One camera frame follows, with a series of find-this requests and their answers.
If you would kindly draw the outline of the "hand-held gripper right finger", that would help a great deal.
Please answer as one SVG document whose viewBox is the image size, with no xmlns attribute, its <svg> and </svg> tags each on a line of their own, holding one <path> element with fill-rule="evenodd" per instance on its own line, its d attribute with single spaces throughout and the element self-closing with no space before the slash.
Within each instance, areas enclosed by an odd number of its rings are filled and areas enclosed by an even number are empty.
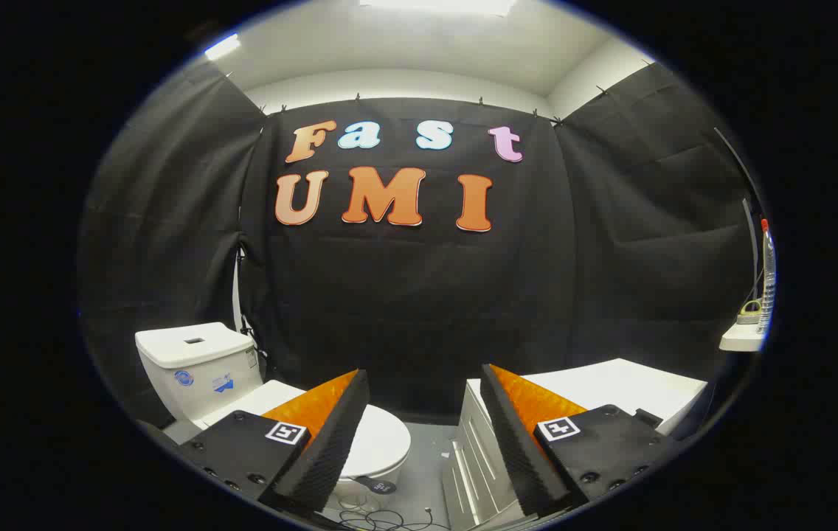
<svg viewBox="0 0 838 531">
<path fill-rule="evenodd" d="M 527 516 L 573 510 L 644 477 L 678 454 L 659 418 L 614 404 L 579 406 L 493 364 L 481 397 L 511 487 Z"/>
</svg>

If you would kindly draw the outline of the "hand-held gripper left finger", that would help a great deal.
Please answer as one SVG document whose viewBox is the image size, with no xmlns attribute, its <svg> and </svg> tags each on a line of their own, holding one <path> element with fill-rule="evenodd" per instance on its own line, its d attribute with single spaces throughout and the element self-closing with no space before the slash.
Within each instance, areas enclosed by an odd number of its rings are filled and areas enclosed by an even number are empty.
<svg viewBox="0 0 838 531">
<path fill-rule="evenodd" d="M 369 397 L 367 372 L 348 371 L 263 414 L 234 410 L 179 453 L 253 503 L 318 512 L 338 483 Z"/>
</svg>

